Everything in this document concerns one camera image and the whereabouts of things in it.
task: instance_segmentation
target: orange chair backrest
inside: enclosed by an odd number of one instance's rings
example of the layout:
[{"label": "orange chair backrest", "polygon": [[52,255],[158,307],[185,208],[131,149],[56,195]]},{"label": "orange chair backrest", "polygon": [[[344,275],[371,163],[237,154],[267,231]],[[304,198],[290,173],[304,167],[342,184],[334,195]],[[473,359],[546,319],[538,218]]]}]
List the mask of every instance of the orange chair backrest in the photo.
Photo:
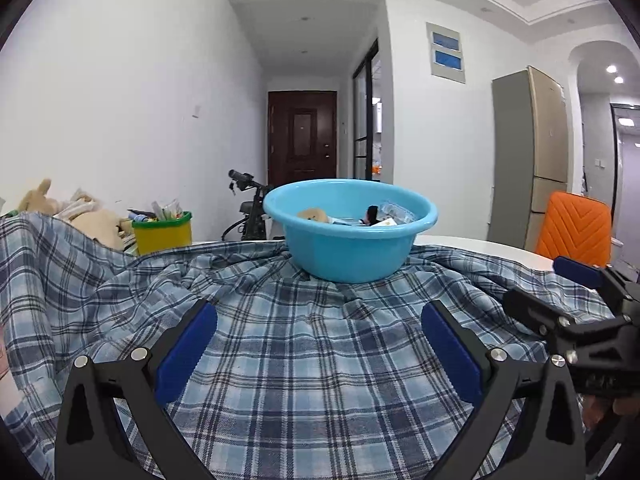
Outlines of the orange chair backrest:
[{"label": "orange chair backrest", "polygon": [[536,253],[567,256],[603,267],[611,256],[611,211],[606,204],[562,191],[552,193]]}]

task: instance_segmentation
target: plaid cloth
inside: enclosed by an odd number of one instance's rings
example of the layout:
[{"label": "plaid cloth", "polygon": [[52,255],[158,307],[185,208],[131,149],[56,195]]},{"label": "plaid cloth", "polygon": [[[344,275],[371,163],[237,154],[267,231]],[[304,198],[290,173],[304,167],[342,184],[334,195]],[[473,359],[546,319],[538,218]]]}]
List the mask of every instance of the plaid cloth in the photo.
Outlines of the plaid cloth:
[{"label": "plaid cloth", "polygon": [[[280,242],[135,259],[61,221],[22,215],[0,223],[0,320],[25,394],[7,423],[51,478],[73,360],[150,346],[207,298],[218,330],[167,411],[217,478],[422,478],[472,410],[422,334],[422,306],[440,299],[487,346],[544,360],[539,339],[500,307],[515,285],[581,321],[609,315],[552,272],[469,251],[414,247],[391,277],[345,285],[309,276]],[[141,464],[158,474],[126,405],[118,410]],[[519,411],[514,402],[482,474],[499,462]]]}]

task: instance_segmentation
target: wooden front door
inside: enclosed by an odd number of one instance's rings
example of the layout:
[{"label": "wooden front door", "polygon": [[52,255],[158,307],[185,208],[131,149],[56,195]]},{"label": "wooden front door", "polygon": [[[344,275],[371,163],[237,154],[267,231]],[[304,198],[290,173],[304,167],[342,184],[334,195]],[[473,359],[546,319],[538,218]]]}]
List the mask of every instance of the wooden front door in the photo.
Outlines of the wooden front door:
[{"label": "wooden front door", "polygon": [[336,92],[269,92],[269,184],[335,178]]}]

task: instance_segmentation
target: yellow bucket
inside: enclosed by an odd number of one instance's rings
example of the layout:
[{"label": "yellow bucket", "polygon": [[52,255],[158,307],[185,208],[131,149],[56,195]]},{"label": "yellow bucket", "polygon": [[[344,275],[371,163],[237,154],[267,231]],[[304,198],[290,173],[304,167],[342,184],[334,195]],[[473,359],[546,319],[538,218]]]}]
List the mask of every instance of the yellow bucket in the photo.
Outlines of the yellow bucket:
[{"label": "yellow bucket", "polygon": [[154,253],[191,245],[191,213],[185,211],[177,220],[132,222],[138,254]]}]

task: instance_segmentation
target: blue panel window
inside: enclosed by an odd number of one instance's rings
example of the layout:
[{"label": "blue panel window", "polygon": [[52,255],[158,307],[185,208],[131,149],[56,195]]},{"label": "blue panel window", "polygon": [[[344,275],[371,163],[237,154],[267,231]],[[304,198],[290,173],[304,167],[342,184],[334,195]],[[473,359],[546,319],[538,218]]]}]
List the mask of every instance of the blue panel window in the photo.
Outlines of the blue panel window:
[{"label": "blue panel window", "polygon": [[451,50],[460,50],[460,42],[458,40],[450,38],[449,36],[443,36],[437,32],[433,33],[433,43],[443,46],[444,48],[450,48]]},{"label": "blue panel window", "polygon": [[462,70],[462,59],[439,50],[436,50],[436,63],[450,68],[455,68],[456,70]]}]

